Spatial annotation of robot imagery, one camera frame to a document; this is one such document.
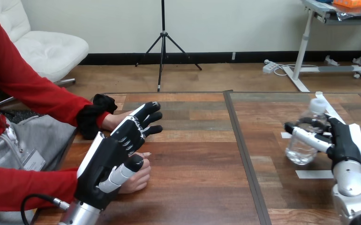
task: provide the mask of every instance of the white chair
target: white chair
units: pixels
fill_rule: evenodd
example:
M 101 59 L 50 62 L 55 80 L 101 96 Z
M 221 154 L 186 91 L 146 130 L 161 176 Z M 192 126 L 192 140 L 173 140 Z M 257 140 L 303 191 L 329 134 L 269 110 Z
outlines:
M 24 60 L 41 76 L 63 85 L 61 80 L 88 54 L 88 44 L 68 34 L 31 31 L 21 0 L 0 0 L 0 24 Z M 0 102 L 0 105 L 14 98 Z

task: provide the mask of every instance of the robotic hand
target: robotic hand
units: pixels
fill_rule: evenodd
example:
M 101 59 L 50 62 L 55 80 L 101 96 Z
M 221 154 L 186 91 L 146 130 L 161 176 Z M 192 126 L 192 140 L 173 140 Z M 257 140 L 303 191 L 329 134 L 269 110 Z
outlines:
M 328 121 L 330 126 L 314 119 L 307 122 L 330 132 L 331 139 L 309 133 L 289 122 L 284 129 L 305 144 L 327 153 L 332 160 L 331 170 L 336 183 L 332 198 L 341 223 L 361 225 L 361 129 L 357 124 L 345 125 L 333 117 Z
M 67 210 L 58 225 L 96 223 L 121 185 L 141 169 L 143 158 L 132 154 L 144 144 L 147 136 L 162 131 L 161 126 L 149 127 L 162 118 L 159 110 L 159 103 L 146 103 L 127 116 L 109 137 L 98 133 L 77 171 L 75 200 L 69 207 L 57 203 Z

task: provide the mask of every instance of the id badge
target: id badge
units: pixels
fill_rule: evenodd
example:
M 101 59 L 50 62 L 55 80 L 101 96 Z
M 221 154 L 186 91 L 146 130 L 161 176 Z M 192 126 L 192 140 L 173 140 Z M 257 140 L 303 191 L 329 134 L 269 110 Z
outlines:
M 40 155 L 40 153 L 33 149 L 31 151 L 29 157 L 24 161 L 23 167 L 25 170 L 34 170 L 34 171 L 41 171 L 41 169 L 45 165 L 45 159 Z

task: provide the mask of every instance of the black baseboard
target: black baseboard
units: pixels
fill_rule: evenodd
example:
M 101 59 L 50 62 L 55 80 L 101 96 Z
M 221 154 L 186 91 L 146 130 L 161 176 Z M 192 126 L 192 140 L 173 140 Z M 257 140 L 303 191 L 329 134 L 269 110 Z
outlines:
M 265 60 L 273 62 L 295 62 L 298 52 L 236 52 L 232 60 L 232 52 L 204 52 L 189 53 L 193 63 L 263 63 Z M 352 61 L 361 57 L 361 51 L 308 51 L 305 54 L 306 62 L 324 61 L 327 55 L 335 61 Z M 134 65 L 143 56 L 143 53 L 92 53 L 80 65 Z M 160 54 L 147 54 L 140 64 L 159 64 Z M 168 53 L 165 64 L 190 64 L 182 53 Z

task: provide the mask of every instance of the red sleeve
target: red sleeve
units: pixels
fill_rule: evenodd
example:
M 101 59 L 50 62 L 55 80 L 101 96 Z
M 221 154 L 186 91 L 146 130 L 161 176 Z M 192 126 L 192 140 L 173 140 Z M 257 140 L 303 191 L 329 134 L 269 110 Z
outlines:
M 32 110 L 76 126 L 76 115 L 91 102 L 40 77 L 21 57 L 0 25 L 0 89 Z M 101 122 L 107 113 L 101 115 Z
M 19 211 L 30 194 L 45 194 L 70 203 L 77 187 L 77 171 L 35 172 L 0 168 L 0 211 Z M 26 210 L 50 207 L 50 203 L 31 198 Z

